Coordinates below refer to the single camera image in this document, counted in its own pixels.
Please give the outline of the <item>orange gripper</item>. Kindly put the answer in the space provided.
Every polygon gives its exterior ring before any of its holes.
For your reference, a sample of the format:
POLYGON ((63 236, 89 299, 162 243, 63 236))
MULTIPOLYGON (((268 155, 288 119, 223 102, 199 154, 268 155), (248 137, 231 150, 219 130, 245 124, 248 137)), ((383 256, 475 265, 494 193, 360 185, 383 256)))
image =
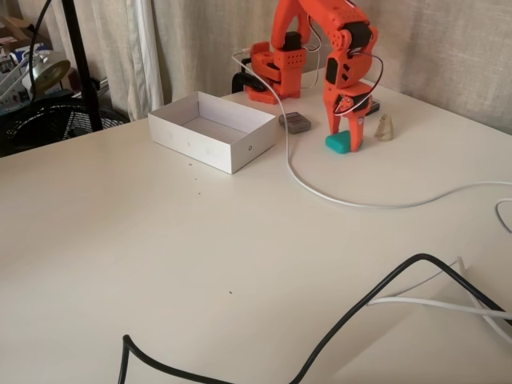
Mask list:
MULTIPOLYGON (((330 134, 339 132, 340 114, 367 108, 371 87, 362 78, 369 71, 372 56, 365 53, 331 53, 327 58, 323 101, 330 134)), ((357 152, 363 141, 365 114, 349 118, 350 150, 357 152)))

